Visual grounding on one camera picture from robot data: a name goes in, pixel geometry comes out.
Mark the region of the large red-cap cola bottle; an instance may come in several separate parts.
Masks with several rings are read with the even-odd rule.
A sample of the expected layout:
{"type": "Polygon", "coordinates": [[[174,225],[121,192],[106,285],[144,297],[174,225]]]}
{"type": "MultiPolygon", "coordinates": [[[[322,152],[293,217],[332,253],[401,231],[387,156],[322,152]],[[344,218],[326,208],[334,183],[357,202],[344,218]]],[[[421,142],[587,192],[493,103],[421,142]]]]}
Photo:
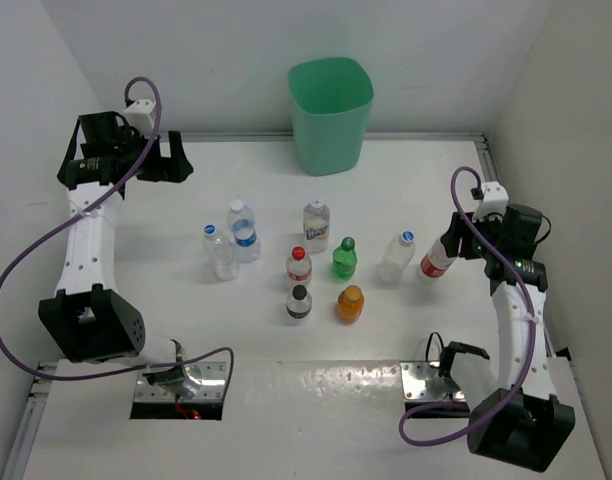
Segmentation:
{"type": "Polygon", "coordinates": [[[440,280],[455,262],[456,257],[450,256],[441,238],[438,237],[417,267],[418,278],[427,284],[440,280]]]}

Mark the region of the clear Pocari bottle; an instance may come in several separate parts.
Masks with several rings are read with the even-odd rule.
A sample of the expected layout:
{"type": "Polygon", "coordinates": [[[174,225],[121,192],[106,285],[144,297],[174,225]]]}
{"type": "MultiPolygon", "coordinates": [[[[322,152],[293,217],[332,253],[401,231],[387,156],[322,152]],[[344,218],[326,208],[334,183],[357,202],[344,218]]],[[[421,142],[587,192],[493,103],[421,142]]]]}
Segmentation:
{"type": "Polygon", "coordinates": [[[239,262],[229,237],[214,224],[206,224],[203,234],[203,248],[217,278],[221,281],[236,279],[239,262]]]}
{"type": "Polygon", "coordinates": [[[415,235],[404,230],[389,242],[379,264],[378,275],[386,283],[398,282],[416,251],[415,235]]]}

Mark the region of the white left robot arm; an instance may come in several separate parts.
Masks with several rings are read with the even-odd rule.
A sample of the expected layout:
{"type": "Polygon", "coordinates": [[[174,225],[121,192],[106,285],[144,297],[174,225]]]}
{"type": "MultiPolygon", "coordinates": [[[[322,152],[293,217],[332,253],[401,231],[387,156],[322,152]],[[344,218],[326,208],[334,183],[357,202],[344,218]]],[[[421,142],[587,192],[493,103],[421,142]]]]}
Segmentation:
{"type": "Polygon", "coordinates": [[[171,154],[147,142],[155,108],[144,103],[79,116],[57,178],[67,189],[71,226],[64,266],[55,294],[40,302],[39,318],[65,357],[73,363],[114,362],[127,366],[180,360],[178,342],[150,335],[136,307],[117,291],[115,230],[125,191],[113,186],[141,153],[136,172],[150,182],[181,183],[193,171],[181,135],[168,134],[171,154]]]}

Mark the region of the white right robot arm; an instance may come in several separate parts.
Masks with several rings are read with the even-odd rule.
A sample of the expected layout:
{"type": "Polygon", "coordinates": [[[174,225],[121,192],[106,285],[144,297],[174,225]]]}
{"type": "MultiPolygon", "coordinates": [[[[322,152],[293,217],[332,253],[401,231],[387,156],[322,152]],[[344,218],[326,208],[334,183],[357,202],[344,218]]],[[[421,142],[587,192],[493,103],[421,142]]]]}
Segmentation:
{"type": "Polygon", "coordinates": [[[439,374],[465,396],[471,453],[544,472],[575,426],[575,412],[559,401],[547,364],[547,271],[533,258],[544,216],[524,205],[481,202],[466,217],[469,224],[454,214],[440,240],[451,258],[485,262],[499,367],[491,369],[484,349],[452,341],[439,374]]]}

